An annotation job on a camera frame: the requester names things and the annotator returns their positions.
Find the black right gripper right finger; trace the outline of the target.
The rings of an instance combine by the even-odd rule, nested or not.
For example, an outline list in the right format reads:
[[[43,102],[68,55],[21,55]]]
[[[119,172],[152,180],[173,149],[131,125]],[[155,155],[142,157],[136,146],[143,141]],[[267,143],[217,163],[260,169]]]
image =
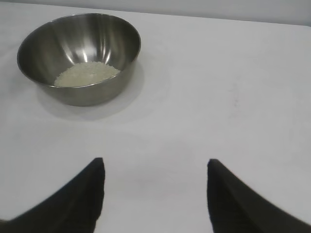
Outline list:
[[[215,233],[309,233],[311,226],[263,198],[219,160],[207,164],[207,208]]]

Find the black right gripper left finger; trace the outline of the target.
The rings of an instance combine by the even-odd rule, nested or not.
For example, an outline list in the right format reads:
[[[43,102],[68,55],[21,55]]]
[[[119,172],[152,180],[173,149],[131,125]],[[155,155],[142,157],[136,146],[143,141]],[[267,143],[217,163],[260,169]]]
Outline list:
[[[104,201],[102,158],[92,160],[61,189],[27,212],[0,222],[2,233],[92,233]]]

